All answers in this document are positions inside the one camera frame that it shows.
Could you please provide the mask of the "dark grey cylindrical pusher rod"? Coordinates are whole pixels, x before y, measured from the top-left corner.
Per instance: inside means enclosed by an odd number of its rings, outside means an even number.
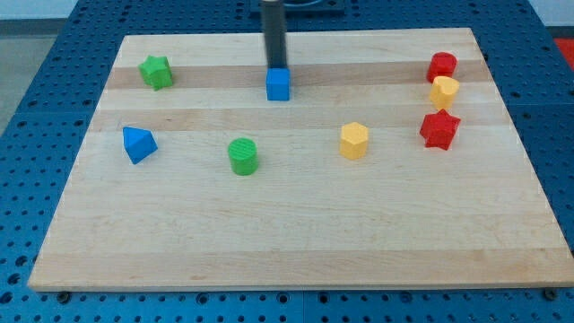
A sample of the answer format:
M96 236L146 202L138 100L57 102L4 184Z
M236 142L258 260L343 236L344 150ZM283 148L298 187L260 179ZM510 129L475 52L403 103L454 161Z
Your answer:
M262 0L261 22L269 68L286 68L286 20L283 0Z

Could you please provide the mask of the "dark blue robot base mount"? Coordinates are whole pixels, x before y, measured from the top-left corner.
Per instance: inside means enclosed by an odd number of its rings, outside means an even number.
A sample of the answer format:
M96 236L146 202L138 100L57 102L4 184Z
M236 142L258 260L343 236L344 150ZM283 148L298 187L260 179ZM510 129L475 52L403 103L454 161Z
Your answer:
M314 18L315 16L332 14L343 15L344 0L271 0L271 3L283 5L288 18Z

